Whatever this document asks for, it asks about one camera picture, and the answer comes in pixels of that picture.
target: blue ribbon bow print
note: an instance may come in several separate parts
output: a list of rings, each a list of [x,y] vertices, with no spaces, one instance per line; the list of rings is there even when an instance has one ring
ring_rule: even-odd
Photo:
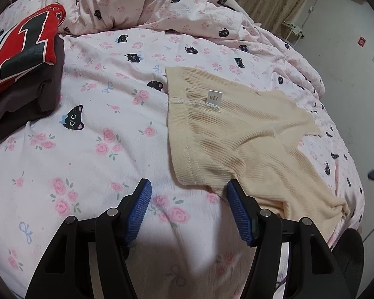
[[[162,74],[162,70],[160,70],[160,66],[159,65],[155,65],[152,69],[155,70],[155,72],[157,72],[159,74]]]
[[[25,235],[26,235],[26,242],[28,243],[28,244],[30,244],[30,243],[32,243],[32,237],[31,237],[31,235],[32,235],[32,231],[28,231],[28,228],[29,228],[29,224],[27,225],[27,224],[25,224],[23,221],[21,221],[20,223],[19,223],[19,229],[22,231],[22,232],[24,232],[25,233]]]
[[[112,82],[108,82],[108,86],[106,89],[102,89],[101,92],[106,92],[106,93],[110,93],[110,90],[113,90],[114,89],[114,85],[112,84]]]
[[[174,264],[170,267],[170,272],[166,273],[165,276],[174,276],[172,279],[172,284],[177,284],[178,287],[182,288],[186,285],[186,279],[179,276],[179,266],[177,264]]]

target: bed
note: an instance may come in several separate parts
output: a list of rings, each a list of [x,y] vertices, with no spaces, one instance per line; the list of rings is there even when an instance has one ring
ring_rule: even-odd
[[[148,178],[152,200],[126,262],[138,297],[239,298],[254,249],[239,237],[226,201],[204,187],[182,186],[174,175],[169,66],[279,89],[311,112],[323,136],[305,136],[298,148],[351,212],[328,245],[358,228],[364,194],[320,101],[320,75],[233,0],[218,1],[18,0],[0,15],[2,32],[51,3],[67,12],[59,28],[65,64],[57,109],[0,143],[0,275],[17,295],[25,296],[65,217],[96,217]],[[75,107],[83,129],[67,130],[61,121]],[[287,254],[284,244],[275,298],[283,295]]]

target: crumpled quilt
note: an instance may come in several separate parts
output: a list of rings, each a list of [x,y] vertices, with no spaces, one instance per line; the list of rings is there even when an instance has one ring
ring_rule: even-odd
[[[305,136],[298,148],[351,210],[328,244],[358,227],[364,195],[354,162],[319,100],[320,76],[291,46],[206,0],[19,0],[0,16],[0,32],[53,2],[64,5],[60,30],[71,34],[58,109],[0,144],[0,274],[17,294],[65,217],[97,217],[144,177],[152,201],[127,260],[139,298],[239,298],[254,249],[225,201],[174,176],[166,66],[279,89],[311,112],[323,136]],[[63,124],[70,112],[81,130]],[[284,245],[278,287],[286,267]]]

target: red sticker on wall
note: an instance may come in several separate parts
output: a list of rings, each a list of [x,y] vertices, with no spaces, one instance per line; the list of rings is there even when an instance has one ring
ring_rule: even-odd
[[[361,47],[364,46],[364,43],[366,42],[366,40],[363,38],[363,37],[360,37],[359,41],[357,42]]]

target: blue textured pad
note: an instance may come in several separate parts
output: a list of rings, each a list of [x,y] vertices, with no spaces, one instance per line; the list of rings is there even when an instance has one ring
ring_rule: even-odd
[[[129,245],[131,241],[135,240],[137,237],[137,233],[151,200],[151,190],[151,182],[147,181],[134,204],[134,208],[128,216],[125,234],[126,245]]]
[[[240,197],[238,196],[238,193],[231,182],[227,184],[227,200],[230,204],[230,208],[233,213],[234,220],[236,221],[241,239],[246,241],[248,245],[251,245],[254,241],[251,234],[251,220],[249,219]]]

